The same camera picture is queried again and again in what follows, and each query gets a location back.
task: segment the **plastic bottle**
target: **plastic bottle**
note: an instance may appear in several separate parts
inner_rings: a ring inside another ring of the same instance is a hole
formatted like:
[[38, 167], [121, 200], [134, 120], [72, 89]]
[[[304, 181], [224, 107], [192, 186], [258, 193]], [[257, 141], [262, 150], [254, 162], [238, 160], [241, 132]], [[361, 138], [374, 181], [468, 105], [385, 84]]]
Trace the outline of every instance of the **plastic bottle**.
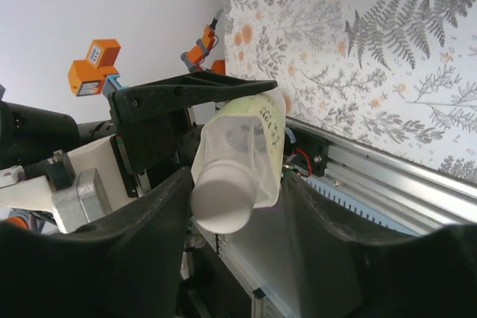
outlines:
[[192, 165], [192, 214], [204, 229], [244, 227], [253, 208], [278, 199], [286, 105], [273, 89], [226, 104], [202, 129]]

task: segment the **fern pattern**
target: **fern pattern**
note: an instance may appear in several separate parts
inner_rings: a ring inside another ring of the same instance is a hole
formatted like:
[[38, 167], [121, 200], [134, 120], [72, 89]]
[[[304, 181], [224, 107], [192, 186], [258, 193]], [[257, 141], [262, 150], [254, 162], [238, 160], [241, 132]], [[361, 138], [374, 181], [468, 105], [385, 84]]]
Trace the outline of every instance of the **fern pattern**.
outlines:
[[427, 59], [431, 56], [429, 37], [434, 37], [444, 47], [445, 24], [458, 27], [458, 16], [466, 17], [468, 8], [476, 0], [377, 0], [363, 16], [356, 11], [353, 25], [345, 22], [349, 47], [348, 55], [356, 44], [359, 67], [362, 68], [366, 50], [371, 57], [387, 70], [389, 54], [416, 68], [416, 57], [411, 44]]
[[276, 80], [301, 121], [475, 179], [476, 1], [224, 0], [227, 73]]

